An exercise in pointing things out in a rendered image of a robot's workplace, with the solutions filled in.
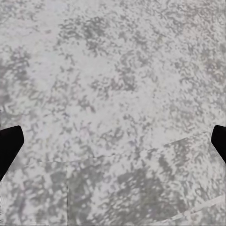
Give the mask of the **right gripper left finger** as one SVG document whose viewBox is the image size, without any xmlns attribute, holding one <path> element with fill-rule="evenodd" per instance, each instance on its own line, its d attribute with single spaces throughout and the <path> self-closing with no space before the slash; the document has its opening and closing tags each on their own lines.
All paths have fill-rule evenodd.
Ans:
<svg viewBox="0 0 226 226">
<path fill-rule="evenodd" d="M 19 124 L 0 130 L 0 182 L 23 145 L 24 133 Z"/>
</svg>

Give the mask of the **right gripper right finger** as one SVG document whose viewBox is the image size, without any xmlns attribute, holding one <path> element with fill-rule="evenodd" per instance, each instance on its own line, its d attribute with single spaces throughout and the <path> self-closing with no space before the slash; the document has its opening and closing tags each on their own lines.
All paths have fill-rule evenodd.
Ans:
<svg viewBox="0 0 226 226">
<path fill-rule="evenodd" d="M 226 127 L 216 125 L 212 132 L 211 142 L 226 163 Z"/>
</svg>

